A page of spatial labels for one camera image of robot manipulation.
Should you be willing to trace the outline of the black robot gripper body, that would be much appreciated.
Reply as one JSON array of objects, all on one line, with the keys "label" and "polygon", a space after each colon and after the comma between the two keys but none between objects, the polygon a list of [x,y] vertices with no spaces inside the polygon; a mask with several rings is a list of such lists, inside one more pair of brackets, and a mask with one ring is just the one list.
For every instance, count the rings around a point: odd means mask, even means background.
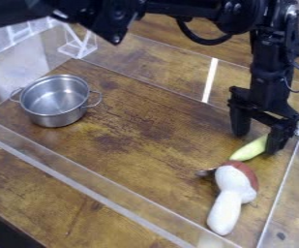
[{"label": "black robot gripper body", "polygon": [[250,66],[250,88],[231,87],[231,107],[247,109],[251,120],[265,124],[269,117],[299,118],[298,111],[289,104],[295,62],[299,57],[299,32],[253,31],[250,34],[253,63]]}]

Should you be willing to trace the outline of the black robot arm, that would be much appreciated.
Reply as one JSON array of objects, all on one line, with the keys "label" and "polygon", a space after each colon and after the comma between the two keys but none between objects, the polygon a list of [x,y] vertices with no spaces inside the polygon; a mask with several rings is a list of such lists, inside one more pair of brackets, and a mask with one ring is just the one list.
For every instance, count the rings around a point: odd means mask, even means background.
[{"label": "black robot arm", "polygon": [[242,137],[254,120],[266,124],[271,132],[265,151],[277,153],[299,123],[299,113],[289,104],[299,70],[297,0],[0,0],[0,27],[49,16],[79,24],[114,45],[122,42],[133,21],[147,14],[175,18],[183,34],[205,46],[250,35],[250,87],[230,88],[233,131]]}]

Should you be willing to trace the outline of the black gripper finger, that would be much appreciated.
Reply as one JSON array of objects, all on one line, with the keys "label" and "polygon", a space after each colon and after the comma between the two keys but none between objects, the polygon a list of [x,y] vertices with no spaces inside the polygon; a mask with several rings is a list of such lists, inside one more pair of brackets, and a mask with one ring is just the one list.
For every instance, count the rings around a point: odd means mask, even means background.
[{"label": "black gripper finger", "polygon": [[230,111],[233,131],[238,137],[245,136],[250,131],[251,114],[247,109],[231,107]]},{"label": "black gripper finger", "polygon": [[271,128],[266,143],[266,153],[274,155],[281,151],[289,139],[297,134],[299,118],[283,118],[269,117],[265,124]]}]

